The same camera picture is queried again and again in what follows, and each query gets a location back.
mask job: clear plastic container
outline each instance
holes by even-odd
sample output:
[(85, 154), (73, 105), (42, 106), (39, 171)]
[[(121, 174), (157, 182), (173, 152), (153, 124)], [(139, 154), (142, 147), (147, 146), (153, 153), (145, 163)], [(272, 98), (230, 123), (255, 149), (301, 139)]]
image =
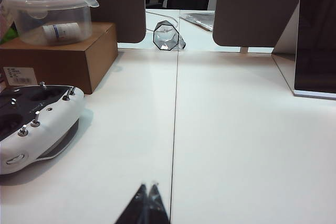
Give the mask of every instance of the clear plastic container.
[(96, 0), (3, 0), (20, 39), (32, 45), (64, 45), (92, 34), (90, 7)]

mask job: desk surface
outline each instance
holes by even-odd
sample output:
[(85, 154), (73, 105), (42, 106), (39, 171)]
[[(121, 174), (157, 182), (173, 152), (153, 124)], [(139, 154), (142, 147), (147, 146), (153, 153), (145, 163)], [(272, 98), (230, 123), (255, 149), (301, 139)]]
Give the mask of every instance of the desk surface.
[(176, 53), (120, 50), (56, 158), (0, 180), (1, 223), (111, 224), (141, 183), (169, 213)]
[(120, 49), (70, 148), (1, 180), (2, 223), (113, 223), (158, 182), (173, 224), (334, 224), (336, 101), (294, 97), (270, 55), (204, 50)]
[[(222, 47), (217, 45), (213, 38), (212, 32), (200, 28), (198, 25), (192, 24), (182, 18), (181, 14), (186, 13), (213, 13), (210, 10), (170, 10), (170, 9), (147, 9), (148, 12), (168, 15), (178, 21), (176, 28), (186, 42), (185, 51), (219, 51), (219, 52), (239, 52), (240, 47)], [(156, 24), (160, 21), (168, 20), (172, 24), (175, 22), (167, 17), (146, 13), (146, 27), (154, 30)], [(133, 49), (153, 49), (160, 52), (153, 43), (153, 32), (146, 31), (145, 38), (140, 43), (118, 43), (119, 48)]]
[(336, 101), (294, 97), (269, 55), (178, 58), (172, 223), (335, 223)]

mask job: cardboard box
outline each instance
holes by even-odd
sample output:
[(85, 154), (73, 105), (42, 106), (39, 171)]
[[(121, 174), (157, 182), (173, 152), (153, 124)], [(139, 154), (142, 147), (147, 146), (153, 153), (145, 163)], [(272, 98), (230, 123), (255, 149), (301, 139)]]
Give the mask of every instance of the cardboard box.
[(92, 23), (92, 36), (63, 46), (34, 46), (19, 38), (0, 45), (0, 70), (8, 87), (61, 84), (92, 94), (118, 55), (113, 23)]

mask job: container lid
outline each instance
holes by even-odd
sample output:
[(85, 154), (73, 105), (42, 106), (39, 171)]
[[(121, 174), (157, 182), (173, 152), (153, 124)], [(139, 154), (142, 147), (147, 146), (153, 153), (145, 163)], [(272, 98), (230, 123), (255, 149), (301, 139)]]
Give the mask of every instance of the container lid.
[(84, 6), (98, 7), (97, 0), (5, 0), (9, 7), (18, 9), (74, 9)]

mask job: white controller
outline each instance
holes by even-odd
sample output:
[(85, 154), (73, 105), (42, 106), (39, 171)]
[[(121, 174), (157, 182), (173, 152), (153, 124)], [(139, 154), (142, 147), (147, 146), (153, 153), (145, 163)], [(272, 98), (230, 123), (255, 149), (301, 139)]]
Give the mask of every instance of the white controller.
[(84, 93), (70, 86), (25, 86), (0, 93), (0, 174), (57, 156), (70, 143)]

